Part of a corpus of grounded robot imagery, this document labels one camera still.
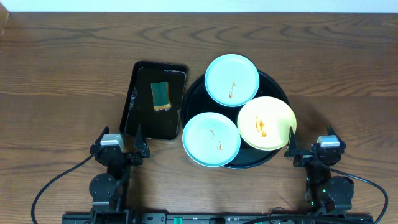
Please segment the yellow plate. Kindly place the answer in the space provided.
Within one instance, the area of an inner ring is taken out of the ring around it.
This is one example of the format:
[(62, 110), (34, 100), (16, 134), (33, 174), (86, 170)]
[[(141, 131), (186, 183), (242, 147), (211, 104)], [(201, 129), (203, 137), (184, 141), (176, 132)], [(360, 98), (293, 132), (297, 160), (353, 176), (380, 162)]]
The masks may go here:
[(297, 119), (284, 101), (261, 96), (240, 109), (237, 127), (248, 145), (262, 151), (273, 151), (287, 145), (290, 133), (297, 130)]

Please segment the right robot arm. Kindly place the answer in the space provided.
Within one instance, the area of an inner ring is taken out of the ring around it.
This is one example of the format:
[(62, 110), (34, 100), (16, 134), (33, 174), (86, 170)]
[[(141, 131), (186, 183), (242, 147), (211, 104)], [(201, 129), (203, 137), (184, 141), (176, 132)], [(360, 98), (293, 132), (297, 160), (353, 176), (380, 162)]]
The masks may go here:
[(327, 135), (318, 137), (308, 150), (298, 148), (294, 131), (290, 129), (284, 156), (294, 159), (294, 167), (306, 170), (305, 199), (313, 207), (311, 214), (343, 216), (352, 209), (353, 181), (348, 177), (331, 175), (331, 166), (340, 161), (345, 149), (346, 144), (331, 126)]

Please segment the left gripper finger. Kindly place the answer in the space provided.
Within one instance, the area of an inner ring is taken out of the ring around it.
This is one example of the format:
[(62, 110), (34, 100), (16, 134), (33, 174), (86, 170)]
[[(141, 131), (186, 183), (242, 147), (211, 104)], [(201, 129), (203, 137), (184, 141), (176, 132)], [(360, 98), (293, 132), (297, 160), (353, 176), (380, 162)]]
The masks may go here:
[(99, 137), (95, 140), (95, 144), (99, 144), (104, 135), (109, 134), (109, 128), (107, 126), (104, 127)]
[(136, 137), (135, 137), (135, 141), (134, 141), (134, 147), (139, 152), (146, 152), (147, 151), (147, 144), (146, 144), (145, 138), (142, 135), (142, 130), (141, 130), (141, 125), (140, 124), (137, 126)]

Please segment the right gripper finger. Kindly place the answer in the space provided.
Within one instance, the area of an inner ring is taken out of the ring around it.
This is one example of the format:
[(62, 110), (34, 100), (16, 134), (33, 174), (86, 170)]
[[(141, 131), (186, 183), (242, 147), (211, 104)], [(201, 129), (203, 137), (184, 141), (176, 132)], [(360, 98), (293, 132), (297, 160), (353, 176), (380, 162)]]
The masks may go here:
[(286, 145), (286, 152), (297, 152), (298, 147), (297, 147), (297, 141), (295, 138), (295, 133), (293, 131), (293, 128), (290, 127), (290, 133), (289, 133), (289, 140), (288, 143)]
[(338, 137), (337, 133), (333, 129), (332, 125), (328, 125), (327, 127), (327, 142), (329, 143), (340, 143), (341, 139)]

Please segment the green and yellow sponge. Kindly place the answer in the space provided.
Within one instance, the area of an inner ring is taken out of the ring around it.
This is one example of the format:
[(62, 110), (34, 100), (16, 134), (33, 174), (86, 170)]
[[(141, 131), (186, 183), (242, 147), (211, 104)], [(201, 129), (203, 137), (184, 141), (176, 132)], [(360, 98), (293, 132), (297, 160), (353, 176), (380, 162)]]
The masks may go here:
[(169, 84), (167, 81), (152, 83), (151, 90), (155, 111), (169, 110), (172, 107), (169, 98)]

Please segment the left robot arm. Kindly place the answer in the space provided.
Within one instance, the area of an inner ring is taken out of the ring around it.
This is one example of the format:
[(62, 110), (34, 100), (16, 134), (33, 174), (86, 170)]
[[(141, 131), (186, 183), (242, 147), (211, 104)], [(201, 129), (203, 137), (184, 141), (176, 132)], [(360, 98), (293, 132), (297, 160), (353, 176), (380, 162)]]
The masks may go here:
[(124, 152), (120, 134), (111, 134), (105, 127), (90, 147), (90, 154), (107, 168), (90, 182), (93, 210), (97, 213), (116, 213), (124, 210), (132, 166), (143, 164), (150, 150), (138, 127), (134, 142), (135, 152)]

